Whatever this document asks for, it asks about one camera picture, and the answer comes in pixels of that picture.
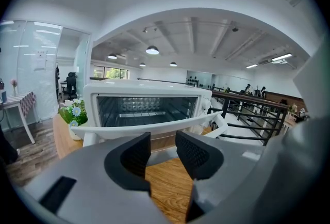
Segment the white table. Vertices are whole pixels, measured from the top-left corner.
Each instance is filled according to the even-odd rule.
[[[33,139],[33,136],[31,134],[29,127],[27,126],[25,117],[27,116],[30,109],[32,108],[36,121],[37,122],[40,121],[40,118],[38,117],[37,111],[36,111],[36,95],[33,92],[27,92],[27,93],[19,93],[15,97],[12,95],[7,96],[7,101],[3,104],[3,109],[5,111],[6,109],[9,109],[12,107],[18,107],[26,133],[29,136],[32,144],[35,144],[36,142]],[[10,126],[10,123],[8,120],[8,115],[6,115],[6,117],[7,117],[8,126],[11,129],[11,126]]]

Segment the blue flower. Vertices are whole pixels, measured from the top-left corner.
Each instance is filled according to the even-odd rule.
[[[72,109],[72,114],[75,115],[76,117],[78,117],[80,115],[80,113],[81,113],[80,107],[74,107]]]
[[[70,127],[78,127],[78,122],[75,120],[72,120],[69,124]]]

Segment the window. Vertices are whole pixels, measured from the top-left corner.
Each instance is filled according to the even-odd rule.
[[[94,66],[93,77],[109,79],[128,79],[128,70],[103,66]]]

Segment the vase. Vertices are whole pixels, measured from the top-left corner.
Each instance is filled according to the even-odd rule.
[[[88,126],[88,121],[84,124],[81,124],[79,125],[79,127],[87,127]],[[82,140],[81,138],[79,138],[71,129],[70,129],[70,126],[68,126],[69,128],[69,134],[70,134],[70,137],[73,139],[73,140]]]

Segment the pink flower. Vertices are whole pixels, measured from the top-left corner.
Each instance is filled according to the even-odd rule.
[[[13,87],[17,86],[17,81],[15,79],[12,79],[10,83],[12,84]]]

